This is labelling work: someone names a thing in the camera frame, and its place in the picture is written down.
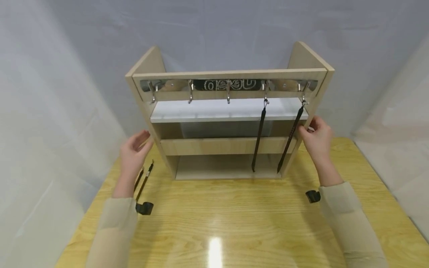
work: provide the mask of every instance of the table surface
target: table surface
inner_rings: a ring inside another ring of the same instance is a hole
[[[333,233],[305,192],[317,173],[302,145],[282,180],[173,181],[156,150],[139,203],[129,267],[345,267]],[[353,142],[335,138],[332,160],[359,196],[390,267],[428,267],[429,245]],[[119,175],[112,167],[56,267],[84,267],[104,201]]]

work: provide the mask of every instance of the person's right hand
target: person's right hand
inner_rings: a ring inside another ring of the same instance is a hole
[[[311,129],[306,130],[304,126],[299,126],[298,131],[313,162],[318,163],[329,160],[331,140],[334,136],[331,127],[317,115],[314,116],[310,126],[314,131]]]

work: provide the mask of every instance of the black lanyard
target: black lanyard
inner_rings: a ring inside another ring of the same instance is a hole
[[[281,155],[280,162],[278,162],[278,165],[277,165],[277,173],[279,173],[281,166],[283,165],[284,157],[286,156],[287,150],[289,149],[290,142],[292,141],[292,137],[295,133],[296,127],[298,126],[298,122],[299,122],[303,112],[304,112],[304,102],[302,102],[302,106],[301,106],[301,108],[299,108],[298,114],[295,118],[295,122],[293,123],[292,129],[290,130],[289,138],[287,139],[287,143],[286,143],[286,147],[284,148],[283,154]]]
[[[261,120],[259,122],[258,138],[256,139],[255,152],[253,153],[253,160],[252,160],[252,171],[253,172],[255,172],[256,155],[258,155],[259,141],[261,140],[262,127],[264,125],[264,119],[265,119],[267,104],[268,104],[268,100],[265,99],[264,100],[264,109],[262,110]]]

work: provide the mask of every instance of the coat hook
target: coat hook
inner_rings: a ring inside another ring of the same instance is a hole
[[[269,84],[271,83],[270,80],[266,80],[265,83],[262,84],[262,91],[264,91],[264,102],[269,104],[268,98],[267,98],[267,91],[269,90]]]
[[[302,106],[310,104],[309,101],[305,100],[305,91],[307,90],[307,88],[310,88],[310,84],[311,84],[310,81],[307,81],[307,84],[305,85],[305,88],[302,90]]]
[[[149,81],[148,85],[149,85],[149,89],[150,89],[150,90],[151,90],[151,92],[152,92],[152,102],[151,102],[151,103],[154,103],[154,102],[155,102],[155,90],[154,90],[154,85],[152,85],[152,81]]]
[[[192,98],[193,98],[193,80],[189,79],[188,85],[189,85],[189,100],[188,100],[188,104],[189,104],[192,102]]]
[[[231,80],[228,79],[227,81],[227,102],[230,103],[230,87],[231,87]]]

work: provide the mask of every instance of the wooden shelf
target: wooden shelf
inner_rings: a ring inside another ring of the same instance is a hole
[[[272,98],[266,108],[265,120],[294,120],[301,107],[299,98]],[[258,121],[263,109],[262,99],[194,100],[158,102],[151,115],[152,123]],[[308,118],[304,110],[302,120]]]
[[[218,138],[218,139],[166,139],[161,147],[168,156],[208,155],[208,154],[253,154],[257,138]],[[261,138],[258,154],[282,154],[286,137]],[[289,152],[295,147],[293,137]]]
[[[181,156],[176,180],[281,178],[280,154],[258,154],[255,172],[251,154]]]

